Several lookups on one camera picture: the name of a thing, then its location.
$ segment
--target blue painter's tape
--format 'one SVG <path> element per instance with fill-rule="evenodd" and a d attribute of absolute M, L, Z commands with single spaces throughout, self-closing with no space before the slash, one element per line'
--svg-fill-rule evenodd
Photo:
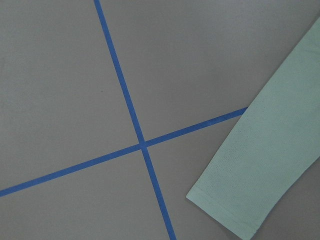
<path fill-rule="evenodd" d="M 45 183 L 45 182 L 53 180 L 53 179 L 60 178 L 62 176 L 77 172 L 77 171 L 82 170 L 82 169 L 89 168 L 91 166 L 106 162 L 106 161 L 111 160 L 111 159 L 118 158 L 120 156 L 129 154 L 129 153 L 133 153 L 133 152 L 138 151 L 138 150 L 140 150 L 139 144 L 133 145 L 133 146 L 129 146 L 129 147 L 126 147 L 124 149 L 109 153 L 107 155 L 100 156 L 100 157 L 94 158 L 92 160 L 88 160 L 88 161 L 82 162 L 80 164 L 77 164 L 77 165 L 74 165 L 74 166 L 70 166 L 70 167 L 67 167 L 65 169 L 50 173 L 48 175 L 41 176 L 41 177 L 35 178 L 33 180 L 20 183 L 18 185 L 8 187 L 6 189 L 0 190 L 0 197 L 3 197 L 5 195 L 21 191 L 23 189 L 30 188 L 30 187 L 38 185 L 38 184 Z"/>
<path fill-rule="evenodd" d="M 113 44 L 112 39 L 111 39 L 111 35 L 110 35 L 110 32 L 109 32 L 109 28 L 108 28 L 108 25 L 107 25 L 107 21 L 106 21 L 104 12 L 103 12 L 103 10 L 101 8 L 101 4 L 100 4 L 99 0 L 94 0 L 94 4 L 95 4 L 96 12 L 98 14 L 98 17 L 99 17 L 99 20 L 100 20 L 100 23 L 101 23 L 101 27 L 102 27 L 102 31 L 103 31 L 103 34 L 104 34 L 104 37 L 105 37 L 105 40 L 106 40 L 106 44 L 107 44 L 107 46 L 109 48 L 109 52 L 110 52 L 110 55 L 111 55 L 111 58 L 112 58 L 114 69 L 115 69 L 116 75 L 117 75 L 117 77 L 119 79 L 119 83 L 120 83 L 120 86 L 121 86 L 121 89 L 122 89 L 122 93 L 123 93 L 123 96 L 124 96 L 124 99 L 125 99 L 125 103 L 126 103 L 126 105 L 128 107 L 129 113 L 130 113 L 130 117 L 131 117 L 131 120 L 132 120 L 132 123 L 133 123 L 133 126 L 134 126 L 134 130 L 135 130 L 136 136 L 138 138 L 139 143 L 143 143 L 145 141 L 144 140 L 144 136 L 143 136 L 142 131 L 141 131 L 141 127 L 140 127 L 140 124 L 139 124 L 139 121 L 138 121 L 138 117 L 137 117 L 137 114 L 136 114 L 136 111 L 135 111 L 135 108 L 134 108 L 134 104 L 133 104 L 133 102 L 131 100 L 131 97 L 130 97 L 130 93 L 129 93 L 129 90 L 128 90 L 128 87 L 127 87 L 127 84 L 126 84 L 126 81 L 125 81 L 124 74 L 123 74 L 122 69 L 120 67 L 118 56 L 117 56 L 114 44 Z"/>
<path fill-rule="evenodd" d="M 153 189 L 154 189 L 154 192 L 155 192 L 155 196 L 156 196 L 156 199 L 157 199 L 159 207 L 160 207 L 160 211 L 161 211 L 161 214 L 162 214 L 162 217 L 163 217 L 163 220 L 164 220 L 164 224 L 165 224 L 166 230 L 168 232 L 169 238 L 170 238 L 170 240 L 176 240 L 177 238 L 176 238 L 176 235 L 175 235 L 175 231 L 174 231 L 174 228 L 172 226 L 172 223 L 171 223 L 171 220 L 170 220 L 170 217 L 169 217 L 169 213 L 168 213 L 168 210 L 167 210 L 167 207 L 166 207 L 166 204 L 165 204 L 164 197 L 163 197 L 163 195 L 161 193 L 161 189 L 160 189 L 160 186 L 159 186 L 159 182 L 158 182 L 158 179 L 157 179 L 157 176 L 156 176 L 156 172 L 155 172 L 154 166 L 153 166 L 151 158 L 150 158 L 150 154 L 149 154 L 148 149 L 146 147 L 141 147 L 141 151 L 142 151 L 142 154 L 143 154 L 143 158 L 144 158 L 144 162 L 145 162 L 146 168 L 148 169 L 148 173 L 149 173 L 149 176 L 150 176 L 150 179 L 151 179 L 151 183 L 152 183 L 152 186 L 153 186 Z"/>
<path fill-rule="evenodd" d="M 174 139 L 176 137 L 197 131 L 199 129 L 203 129 L 203 128 L 209 127 L 211 125 L 221 123 L 223 121 L 226 121 L 226 120 L 229 120 L 229 119 L 232 119 L 232 118 L 235 118 L 235 117 L 242 115 L 246 111 L 246 109 L 247 109 L 247 107 L 230 112 L 230 113 L 227 113 L 227 114 L 224 114 L 224 115 L 221 115 L 221 116 L 218 116 L 218 117 L 215 117 L 215 118 L 212 118 L 207 121 L 197 123 L 192 126 L 185 127 L 183 129 L 180 129 L 177 131 L 170 132 L 168 134 L 150 139 L 150 140 L 146 141 L 145 144 L 147 147 L 150 147 L 152 145 L 162 143 L 162 142 L 170 140 L 170 139 Z"/>
<path fill-rule="evenodd" d="M 152 145 L 156 145 L 156 144 L 165 142 L 165 141 L 170 140 L 170 139 L 174 139 L 176 137 L 179 137 L 179 136 L 182 136 L 182 135 L 185 135 L 185 134 L 188 134 L 188 133 L 191 133 L 191 132 L 194 132 L 194 131 L 197 131 L 197 130 L 200 130 L 200 129 L 203 129 L 203 128 L 206 128 L 206 127 L 209 127 L 211 125 L 226 121 L 226 120 L 231 119 L 231 118 L 238 117 L 238 116 L 242 115 L 245 112 L 246 109 L 247 108 L 245 107 L 245 108 L 239 109 L 237 111 L 233 111 L 233 112 L 227 113 L 225 115 L 218 116 L 218 117 L 212 118 L 210 120 L 203 121 L 203 122 L 200 122 L 198 124 L 195 124 L 195 125 L 192 125 L 192 126 L 188 126 L 186 128 L 183 128 L 183 129 L 180 129 L 180 130 L 177 130 L 177 131 L 174 131 L 174 132 L 171 132 L 171 133 L 168 133 L 168 134 L 153 138 L 151 140 L 146 141 L 145 145 L 143 146 L 143 148 L 149 147 L 149 146 L 152 146 Z M 127 147 L 127 148 L 124 148 L 124 149 L 121 149 L 121 150 L 106 154 L 104 156 L 100 156 L 98 158 L 95 158 L 95 159 L 92 159 L 92 160 L 88 160 L 88 161 L 85 161 L 83 163 L 80 163 L 80 164 L 77 164 L 77 165 L 74 165 L 74 166 L 71 166 L 71 167 L 68 167 L 68 168 L 65 168 L 65 169 L 50 173 L 48 175 L 41 176 L 41 177 L 38 177 L 36 179 L 20 183 L 18 185 L 8 187 L 6 189 L 0 190 L 0 197 L 8 195 L 8 194 L 15 193 L 15 192 L 18 192 L 18 191 L 26 189 L 26 188 L 30 188 L 30 187 L 38 185 L 38 184 L 45 183 L 47 181 L 50 181 L 50 180 L 53 180 L 53 179 L 56 179 L 56 178 L 59 178 L 59 177 L 74 173 L 74 172 L 82 170 L 82 169 L 89 168 L 91 166 L 103 163 L 105 161 L 108 161 L 108 160 L 111 160 L 111 159 L 114 159 L 114 158 L 129 154 L 129 153 L 133 153 L 133 152 L 138 151 L 138 150 L 140 150 L 140 145 L 139 144 L 133 145 L 133 146 L 130 146 L 130 147 Z"/>
<path fill-rule="evenodd" d="M 163 220 L 164 220 L 164 224 L 165 224 L 166 230 L 168 232 L 170 240 L 176 240 L 177 238 L 176 238 L 173 226 L 172 226 L 171 221 L 170 221 L 170 217 L 169 217 L 169 214 L 168 214 L 168 211 L 167 211 L 167 207 L 166 207 L 163 195 L 161 193 L 161 189 L 160 189 L 160 186 L 159 186 L 159 183 L 158 183 L 158 180 L 157 180 L 157 176 L 156 176 L 155 170 L 154 170 L 154 168 L 152 166 L 151 158 L 150 158 L 148 149 L 146 147 L 145 139 L 144 139 L 144 136 L 143 136 L 143 133 L 142 133 L 139 121 L 138 121 L 138 117 L 137 117 L 133 102 L 132 102 L 131 97 L 130 97 L 130 93 L 129 93 L 129 90 L 128 90 L 128 87 L 127 87 L 127 84 L 126 84 L 126 81 L 125 81 L 125 77 L 124 77 L 123 72 L 121 70 L 121 66 L 120 66 L 120 63 L 119 63 L 119 60 L 118 60 L 118 57 L 117 57 L 117 53 L 116 53 L 114 44 L 113 44 L 112 39 L 111 39 L 111 35 L 110 35 L 110 32 L 109 32 L 107 21 L 105 19 L 103 10 L 101 8 L 100 1 L 99 0 L 94 0 L 94 4 L 95 4 L 95 8 L 96 8 L 97 14 L 98 14 L 99 19 L 100 19 L 100 23 L 101 23 L 101 27 L 102 27 L 102 30 L 103 30 L 103 34 L 104 34 L 106 43 L 108 45 L 108 48 L 109 48 L 109 51 L 110 51 L 110 54 L 111 54 L 111 58 L 112 58 L 113 65 L 114 65 L 114 68 L 115 68 L 115 71 L 116 71 L 116 75 L 117 75 L 117 77 L 119 79 L 119 83 L 120 83 L 120 86 L 121 86 L 121 89 L 122 89 L 122 92 L 123 92 L 123 96 L 124 96 L 126 105 L 128 107 L 128 110 L 129 110 L 129 113 L 130 113 L 130 116 L 131 116 L 131 120 L 132 120 L 132 123 L 133 123 L 133 126 L 134 126 L 134 130 L 135 130 L 136 136 L 138 138 L 139 145 L 141 147 L 143 158 L 144 158 L 144 161 L 145 161 L 145 164 L 146 164 L 146 167 L 147 167 L 147 170 L 148 170 L 151 182 L 152 182 L 152 186 L 153 186 L 153 189 L 154 189 L 154 193 L 156 195 L 156 199 L 158 201 L 158 204 L 159 204 L 159 207 L 160 207 L 160 210 L 161 210 L 161 213 L 162 213 L 162 217 L 163 217 Z"/>

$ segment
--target gray floor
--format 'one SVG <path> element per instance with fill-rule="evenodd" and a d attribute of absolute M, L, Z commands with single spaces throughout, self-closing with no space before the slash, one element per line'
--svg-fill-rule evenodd
<path fill-rule="evenodd" d="M 146 140 L 247 107 L 319 0 L 102 0 Z M 238 118 L 149 147 L 179 240 L 238 240 L 185 196 Z M 91 0 L 0 1 L 0 190 L 138 143 Z M 320 239 L 320 161 L 253 240 Z M 0 239 L 169 239 L 137 151 L 0 198 Z"/>

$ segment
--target light green sleeve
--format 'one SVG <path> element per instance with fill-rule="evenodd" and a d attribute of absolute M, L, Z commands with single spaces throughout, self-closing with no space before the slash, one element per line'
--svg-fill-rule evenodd
<path fill-rule="evenodd" d="M 320 19 L 258 94 L 187 198 L 243 240 L 320 156 Z"/>

